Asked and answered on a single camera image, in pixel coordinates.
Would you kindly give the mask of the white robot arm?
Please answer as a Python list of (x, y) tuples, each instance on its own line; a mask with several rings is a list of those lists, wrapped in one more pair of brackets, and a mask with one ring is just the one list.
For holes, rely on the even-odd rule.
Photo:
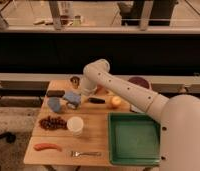
[(192, 95), (168, 98), (113, 76), (109, 70), (110, 64), (105, 59), (87, 64), (80, 83), (81, 93), (89, 96), (101, 85), (158, 122), (160, 171), (200, 171), (200, 99)]

